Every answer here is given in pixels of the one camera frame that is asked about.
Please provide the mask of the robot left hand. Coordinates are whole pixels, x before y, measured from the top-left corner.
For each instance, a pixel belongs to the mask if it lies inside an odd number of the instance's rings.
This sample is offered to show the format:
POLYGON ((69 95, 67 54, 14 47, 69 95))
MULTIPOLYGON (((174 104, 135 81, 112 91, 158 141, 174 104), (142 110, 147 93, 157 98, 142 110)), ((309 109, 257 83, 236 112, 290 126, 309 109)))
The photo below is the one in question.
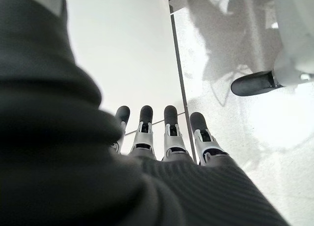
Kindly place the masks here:
POLYGON ((75 63, 66 0, 0 0, 3 226, 285 226, 226 153, 219 164, 117 154, 121 123, 75 63))

